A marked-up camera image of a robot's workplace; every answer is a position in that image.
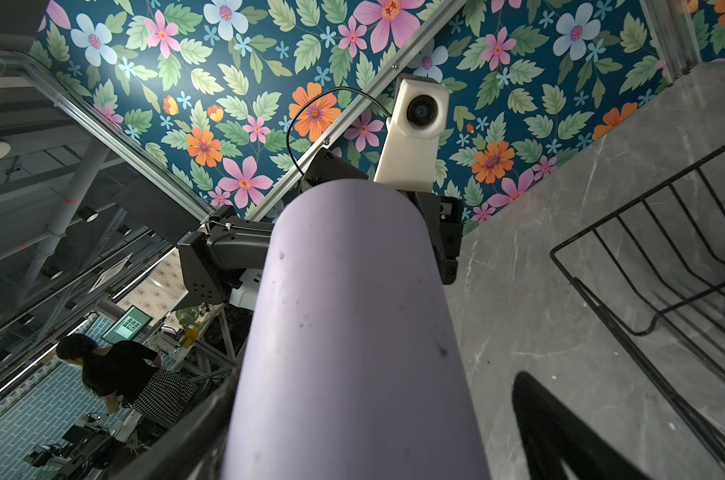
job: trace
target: woman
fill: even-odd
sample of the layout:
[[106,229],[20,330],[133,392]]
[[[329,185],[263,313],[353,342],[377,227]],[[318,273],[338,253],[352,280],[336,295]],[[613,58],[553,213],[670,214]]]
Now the woman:
[[125,340],[101,349],[88,336],[73,333],[61,339],[56,353],[66,363],[82,367],[83,384],[104,397],[109,413],[128,404],[165,428],[176,423],[197,389],[183,376],[165,370],[160,355],[137,342]]

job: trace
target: black shirt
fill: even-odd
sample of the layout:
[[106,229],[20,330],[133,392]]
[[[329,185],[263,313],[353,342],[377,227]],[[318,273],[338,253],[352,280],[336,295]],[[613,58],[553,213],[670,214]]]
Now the black shirt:
[[134,402],[158,370],[145,360],[154,360],[157,355],[137,342],[117,342],[106,355],[96,355],[94,361],[86,362],[83,380],[100,396],[115,393],[124,396],[127,402]]

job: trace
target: white camera housing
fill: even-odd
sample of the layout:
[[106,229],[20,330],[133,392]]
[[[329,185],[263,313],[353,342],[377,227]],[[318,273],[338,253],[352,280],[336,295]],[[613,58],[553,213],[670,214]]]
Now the white camera housing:
[[[437,111],[423,126],[408,120],[408,106],[421,95],[434,99]],[[432,192],[440,134],[448,121],[448,89],[441,84],[406,78],[400,82],[395,110],[387,119],[387,139],[373,181],[396,190]]]

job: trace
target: purple tube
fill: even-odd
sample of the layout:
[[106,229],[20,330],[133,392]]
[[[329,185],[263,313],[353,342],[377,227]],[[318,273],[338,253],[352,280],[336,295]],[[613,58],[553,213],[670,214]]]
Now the purple tube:
[[285,209],[243,365],[222,478],[490,478],[426,225],[389,187]]

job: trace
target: computer monitor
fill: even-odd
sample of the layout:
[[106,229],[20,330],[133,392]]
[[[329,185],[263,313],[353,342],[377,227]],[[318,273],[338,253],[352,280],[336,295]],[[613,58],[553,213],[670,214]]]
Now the computer monitor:
[[133,340],[150,320],[152,320],[151,316],[138,310],[135,306],[131,306],[125,315],[107,330],[101,338],[112,344],[122,340]]

